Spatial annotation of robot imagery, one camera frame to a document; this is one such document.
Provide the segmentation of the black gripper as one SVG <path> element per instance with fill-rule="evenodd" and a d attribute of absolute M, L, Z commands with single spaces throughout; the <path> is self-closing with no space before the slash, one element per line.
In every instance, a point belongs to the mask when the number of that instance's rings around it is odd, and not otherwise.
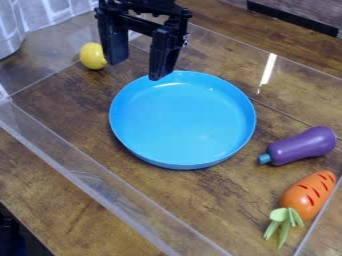
<path fill-rule="evenodd" d="M 177 19 L 193 17 L 192 11 L 180 6 L 177 0 L 99 0 L 95 18 L 105 57 L 113 66 L 129 58 L 129 30 L 118 16 L 132 11 L 138 15 L 152 14 L 156 17 L 161 15 Z M 153 81 L 161 80 L 174 71 L 182 47 L 184 36 L 177 30 L 162 26 L 154 31 L 149 73 Z"/>

